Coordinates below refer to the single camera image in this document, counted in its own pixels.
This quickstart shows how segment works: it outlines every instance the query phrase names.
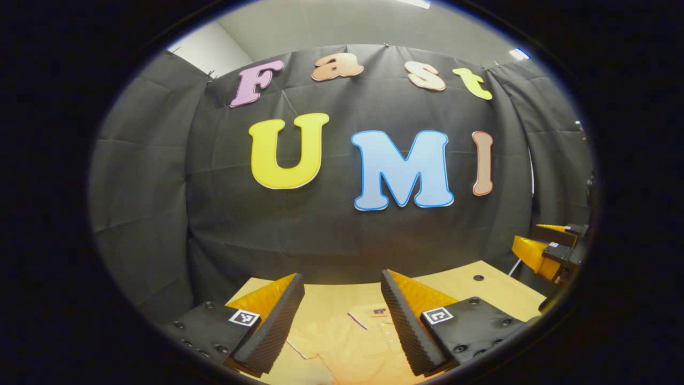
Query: shirt collar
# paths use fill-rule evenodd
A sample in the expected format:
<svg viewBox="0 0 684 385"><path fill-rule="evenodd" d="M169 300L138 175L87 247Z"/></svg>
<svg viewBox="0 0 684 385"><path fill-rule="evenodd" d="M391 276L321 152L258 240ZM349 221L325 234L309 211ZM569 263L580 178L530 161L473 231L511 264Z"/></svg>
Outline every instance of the shirt collar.
<svg viewBox="0 0 684 385"><path fill-rule="evenodd" d="M384 302L354 306L347 314L364 329L381 323L393 323L389 308Z"/></svg>

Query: wall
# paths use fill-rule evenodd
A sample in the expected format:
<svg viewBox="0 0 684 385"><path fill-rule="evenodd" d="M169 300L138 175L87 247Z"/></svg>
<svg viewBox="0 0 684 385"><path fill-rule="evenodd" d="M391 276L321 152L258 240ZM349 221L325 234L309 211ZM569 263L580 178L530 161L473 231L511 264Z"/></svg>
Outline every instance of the wall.
<svg viewBox="0 0 684 385"><path fill-rule="evenodd" d="M252 63L247 53L218 23L211 22L167 48L204 73L219 77Z"/></svg>

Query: yellow letter u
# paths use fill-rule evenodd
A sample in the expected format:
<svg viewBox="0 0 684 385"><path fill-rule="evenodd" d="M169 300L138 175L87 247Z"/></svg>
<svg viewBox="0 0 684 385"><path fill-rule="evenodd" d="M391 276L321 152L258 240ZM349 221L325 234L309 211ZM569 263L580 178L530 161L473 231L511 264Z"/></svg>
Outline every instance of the yellow letter u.
<svg viewBox="0 0 684 385"><path fill-rule="evenodd" d="M318 113L295 118L295 125L302 129L302 158L290 169L280 168L276 161L278 132L285 122L273 119L250 127L252 174L256 181L273 189L297 188L311 182L321 168L321 131L329 120L327 114Z"/></svg>

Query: ceiling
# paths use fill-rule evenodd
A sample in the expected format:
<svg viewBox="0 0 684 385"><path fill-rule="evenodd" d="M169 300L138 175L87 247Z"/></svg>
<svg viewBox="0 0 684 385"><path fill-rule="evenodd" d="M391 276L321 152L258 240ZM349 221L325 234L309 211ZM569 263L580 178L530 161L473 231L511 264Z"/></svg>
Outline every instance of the ceiling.
<svg viewBox="0 0 684 385"><path fill-rule="evenodd" d="M484 67L515 61L517 47L451 5L425 10L398 0L260 0L217 22L254 60L326 45L400 45Z"/></svg>

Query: shirt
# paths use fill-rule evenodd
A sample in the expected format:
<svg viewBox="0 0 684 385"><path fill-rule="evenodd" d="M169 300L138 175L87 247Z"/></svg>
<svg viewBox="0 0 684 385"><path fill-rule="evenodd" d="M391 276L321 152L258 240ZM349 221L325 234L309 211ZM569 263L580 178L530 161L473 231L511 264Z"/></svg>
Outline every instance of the shirt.
<svg viewBox="0 0 684 385"><path fill-rule="evenodd" d="M425 380L413 375L385 303L356 306L347 314L293 327L287 343L305 360L321 358L335 385Z"/></svg>

